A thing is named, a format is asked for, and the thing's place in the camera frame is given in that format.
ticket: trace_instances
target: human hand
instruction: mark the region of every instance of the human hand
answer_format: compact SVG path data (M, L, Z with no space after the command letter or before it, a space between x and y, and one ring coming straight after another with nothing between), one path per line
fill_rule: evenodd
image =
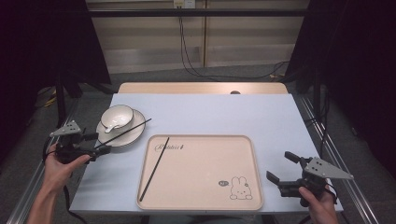
M45 161L45 173L42 188L47 188L49 192L58 194L66 185L72 172L80 165L90 159L89 155L83 155L74 161L63 164L59 162L55 155L56 144L49 147L49 154Z
M323 192L321 198L318 200L309 189L300 187L298 190L309 202L309 214L315 224L338 224L331 194Z

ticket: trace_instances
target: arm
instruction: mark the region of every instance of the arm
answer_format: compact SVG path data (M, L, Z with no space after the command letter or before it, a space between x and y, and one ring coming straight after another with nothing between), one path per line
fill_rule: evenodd
M55 148L56 145L49 148L43 184L30 210L28 224L51 223L58 194L62 192L72 172L90 159L89 155L83 155L68 164L62 164L56 159Z
M338 224L332 195L324 192L318 200L311 191L299 188L300 194L309 202L309 214L315 224Z

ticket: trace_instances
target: table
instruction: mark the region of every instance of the table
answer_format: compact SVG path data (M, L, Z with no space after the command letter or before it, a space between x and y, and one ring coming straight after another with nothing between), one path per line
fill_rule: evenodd
M111 105L125 104L142 112L147 123L140 138L87 166L70 210L80 214L153 214L136 204L146 145L155 134L243 134L255 148L262 182L263 207L258 214L303 212L299 199L282 198L265 178L266 171L281 180L301 177L300 166L284 158L286 150L303 157L318 153L290 94L276 83L128 83ZM230 95L230 91L241 93ZM337 211L343 208L336 205ZM172 211L172 214L185 211ZM189 211L215 214L212 211Z

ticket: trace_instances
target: white table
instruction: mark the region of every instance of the white table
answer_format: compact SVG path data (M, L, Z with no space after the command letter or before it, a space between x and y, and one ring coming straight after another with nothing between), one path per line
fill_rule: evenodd
M281 180L301 177L301 167L285 151L303 157L318 153L290 94L115 94L111 105L129 105L147 123L140 138L91 162L70 207L76 213L149 214L136 204L147 142L155 134L242 134L255 149L262 182L260 214L306 211L299 199L282 198L265 177L271 171ZM171 211L176 214L183 211ZM205 214L210 211L195 211Z

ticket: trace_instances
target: electrical outlet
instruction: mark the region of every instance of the electrical outlet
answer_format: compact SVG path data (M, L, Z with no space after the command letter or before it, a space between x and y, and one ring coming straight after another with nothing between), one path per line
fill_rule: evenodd
M184 8L184 0L174 0L174 8Z
M184 8L195 8L195 0L184 0Z

